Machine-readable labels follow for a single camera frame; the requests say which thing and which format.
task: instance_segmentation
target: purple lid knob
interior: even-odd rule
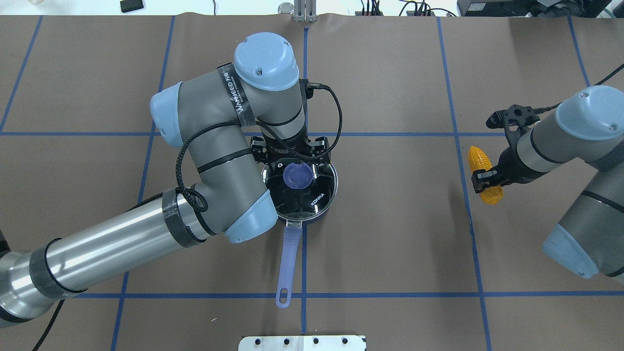
[[[283,178],[290,189],[304,189],[312,183],[312,168],[305,163],[291,163],[284,169]]]

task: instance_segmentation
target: white mounting plate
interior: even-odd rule
[[[366,351],[363,335],[294,335],[282,337],[244,337],[238,351]]]

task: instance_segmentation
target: gray robot arm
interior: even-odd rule
[[[198,136],[189,151],[201,182],[32,251],[10,251],[0,234],[0,327],[27,322],[61,299],[159,257],[224,232],[230,242],[252,239],[277,221],[277,214],[240,126],[258,119],[287,145],[301,149],[307,131],[304,89],[290,44],[272,33],[254,34],[236,49],[235,62],[178,83],[152,98],[157,127],[172,146],[195,132],[231,122]],[[265,136],[268,153],[280,148]]]
[[[505,128],[510,147],[492,169],[473,173],[475,191],[529,183],[581,158],[598,173],[543,249],[581,277],[601,272],[624,285],[624,94],[608,86],[588,87],[538,121],[535,111],[522,106],[490,117],[487,125]]]

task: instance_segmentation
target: white bracket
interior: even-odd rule
[[[295,0],[295,22],[316,22],[316,0]]]
[[[244,337],[238,351],[366,351],[363,335]]]

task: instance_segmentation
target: yellow corn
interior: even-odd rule
[[[468,150],[468,164],[470,165],[471,172],[477,169],[485,169],[488,171],[492,168],[492,163],[485,152],[476,146],[470,146],[470,150]],[[483,190],[479,195],[481,196],[481,200],[486,204],[496,205],[498,201],[503,198],[503,188],[497,185]]]

